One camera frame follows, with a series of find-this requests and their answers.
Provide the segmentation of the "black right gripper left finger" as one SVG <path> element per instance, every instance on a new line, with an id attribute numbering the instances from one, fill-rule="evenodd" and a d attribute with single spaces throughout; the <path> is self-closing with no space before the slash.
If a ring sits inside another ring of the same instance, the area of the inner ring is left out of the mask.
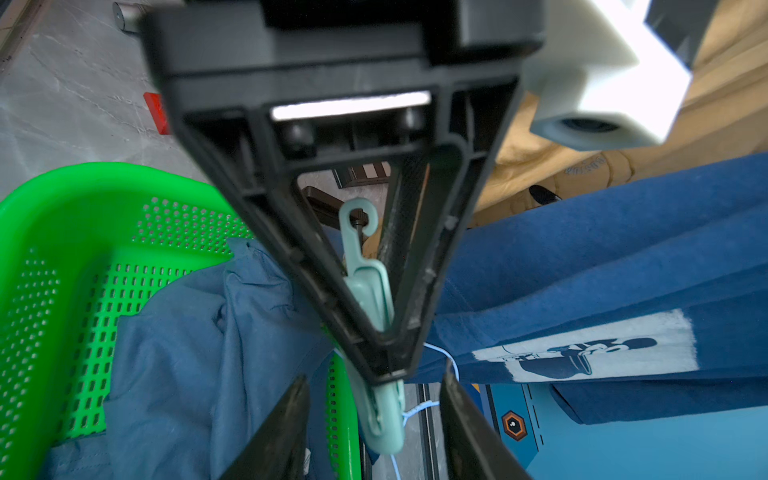
<path id="1" fill-rule="evenodd" d="M 309 385 L 300 375 L 221 479 L 304 479 L 309 411 Z"/>

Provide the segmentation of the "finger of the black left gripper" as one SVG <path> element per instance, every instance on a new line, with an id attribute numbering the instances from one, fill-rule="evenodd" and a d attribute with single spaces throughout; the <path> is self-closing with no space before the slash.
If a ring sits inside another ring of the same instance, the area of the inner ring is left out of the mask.
<path id="1" fill-rule="evenodd" d="M 419 364 L 451 257 L 520 103 L 516 78 L 439 87 L 417 108 L 425 129 L 397 158 L 379 258 L 393 284 L 394 324 L 377 342 L 377 381 Z"/>
<path id="2" fill-rule="evenodd" d="M 343 279 L 341 260 L 297 190 L 274 128 L 249 113 L 184 114 L 177 138 L 300 286 L 333 339 L 373 385 L 403 380 L 396 359 Z"/>

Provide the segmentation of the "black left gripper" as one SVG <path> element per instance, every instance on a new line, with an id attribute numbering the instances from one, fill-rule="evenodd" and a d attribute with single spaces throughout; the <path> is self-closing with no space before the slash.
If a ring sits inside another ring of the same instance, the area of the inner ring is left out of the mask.
<path id="1" fill-rule="evenodd" d="M 139 31 L 192 150 L 487 150 L 546 38 L 540 1 L 191 1 Z"/>

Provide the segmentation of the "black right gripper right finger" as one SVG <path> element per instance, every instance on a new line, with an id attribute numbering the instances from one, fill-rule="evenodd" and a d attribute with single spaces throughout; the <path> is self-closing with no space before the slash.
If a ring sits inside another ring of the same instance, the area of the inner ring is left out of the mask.
<path id="1" fill-rule="evenodd" d="M 531 480 L 447 367 L 439 410 L 449 479 Z"/>

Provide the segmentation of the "slate blue t-shirt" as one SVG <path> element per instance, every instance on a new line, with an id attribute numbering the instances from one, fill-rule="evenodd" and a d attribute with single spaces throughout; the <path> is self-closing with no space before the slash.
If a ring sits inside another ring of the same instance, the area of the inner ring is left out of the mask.
<path id="1" fill-rule="evenodd" d="M 52 448 L 44 479 L 216 479 L 287 388 L 311 391 L 308 477 L 333 477 L 325 392 L 333 345 L 300 289 L 256 240 L 118 322 L 106 430 Z"/>

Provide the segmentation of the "light blue wire hanger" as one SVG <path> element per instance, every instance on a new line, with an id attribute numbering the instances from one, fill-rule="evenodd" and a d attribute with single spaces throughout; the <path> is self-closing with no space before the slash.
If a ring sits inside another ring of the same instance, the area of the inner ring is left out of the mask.
<path id="1" fill-rule="evenodd" d="M 439 346 L 433 345 L 431 343 L 428 343 L 428 342 L 424 343 L 424 347 L 429 349 L 429 350 L 432 350 L 432 351 L 435 351 L 435 352 L 438 352 L 438 353 L 444 355 L 446 357 L 446 359 L 447 359 L 448 364 L 451 366 L 451 368 L 453 370 L 453 374 L 454 374 L 455 379 L 456 380 L 460 379 L 460 371 L 459 371 L 459 368 L 458 368 L 458 364 L 457 364 L 455 358 L 447 350 L 445 350 L 442 347 L 439 347 Z M 440 406 L 440 402 L 438 400 L 432 400 L 431 398 L 428 397 L 428 395 L 429 395 L 429 393 L 426 393 L 424 400 L 420 400 L 417 405 L 415 405 L 413 408 L 405 411 L 402 414 L 402 419 L 403 419 L 402 426 L 403 427 L 406 427 L 407 424 L 408 424 L 408 421 L 411 418 L 413 418 L 414 416 L 420 415 L 422 412 L 424 412 L 424 411 L 426 411 L 426 410 L 428 410 L 430 408 L 435 408 L 435 407 L 439 407 Z M 391 464 L 392 464 L 392 467 L 393 467 L 396 479 L 397 480 L 402 480 L 402 474 L 400 472 L 400 469 L 399 469 L 396 457 L 394 455 L 391 455 L 390 456 L 390 461 L 391 461 Z"/>

